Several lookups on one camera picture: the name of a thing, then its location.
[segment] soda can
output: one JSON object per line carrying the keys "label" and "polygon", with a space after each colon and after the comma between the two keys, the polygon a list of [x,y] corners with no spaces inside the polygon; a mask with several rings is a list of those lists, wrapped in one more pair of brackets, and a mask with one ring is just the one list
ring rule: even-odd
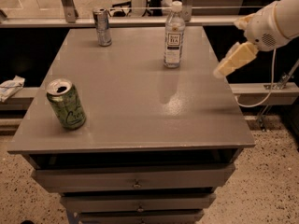
{"label": "soda can", "polygon": [[112,40],[107,10],[102,7],[95,7],[93,9],[93,18],[99,45],[102,47],[110,46]]}
{"label": "soda can", "polygon": [[67,79],[55,79],[47,87],[47,98],[62,126],[75,130],[83,125],[86,116],[74,84]]}

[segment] drawer handle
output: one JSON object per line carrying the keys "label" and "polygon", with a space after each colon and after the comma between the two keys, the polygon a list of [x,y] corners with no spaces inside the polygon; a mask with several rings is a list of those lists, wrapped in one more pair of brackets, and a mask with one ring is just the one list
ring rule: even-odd
{"label": "drawer handle", "polygon": [[144,212],[144,209],[142,208],[141,205],[139,205],[139,207],[137,208],[137,212],[138,213],[143,213]]}
{"label": "drawer handle", "polygon": [[141,184],[139,184],[138,180],[132,185],[133,189],[141,189]]}

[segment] floor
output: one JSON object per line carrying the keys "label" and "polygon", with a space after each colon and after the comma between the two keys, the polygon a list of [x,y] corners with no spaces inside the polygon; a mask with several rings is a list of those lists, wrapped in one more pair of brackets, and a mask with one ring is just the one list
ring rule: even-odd
{"label": "floor", "polygon": [[[299,219],[298,141],[279,113],[266,117],[262,132],[252,114],[244,114],[255,138],[235,162],[227,183],[216,189],[215,202],[197,224],[296,224]],[[30,177],[20,155],[7,154],[13,132],[0,134],[0,223],[66,224],[57,194],[48,194]]]}

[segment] green can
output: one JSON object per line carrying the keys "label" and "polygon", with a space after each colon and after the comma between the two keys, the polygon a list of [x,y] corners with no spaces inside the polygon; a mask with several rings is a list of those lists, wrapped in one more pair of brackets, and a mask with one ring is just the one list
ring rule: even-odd
{"label": "green can", "polygon": [[47,87],[47,98],[62,126],[76,130],[86,116],[74,84],[68,79],[55,79]]}

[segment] bottle label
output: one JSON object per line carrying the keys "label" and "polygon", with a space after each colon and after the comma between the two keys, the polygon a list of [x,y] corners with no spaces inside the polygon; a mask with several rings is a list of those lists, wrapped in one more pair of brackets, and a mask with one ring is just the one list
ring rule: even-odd
{"label": "bottle label", "polygon": [[180,49],[181,49],[181,33],[167,34],[167,49],[165,61],[167,63],[179,63]]}

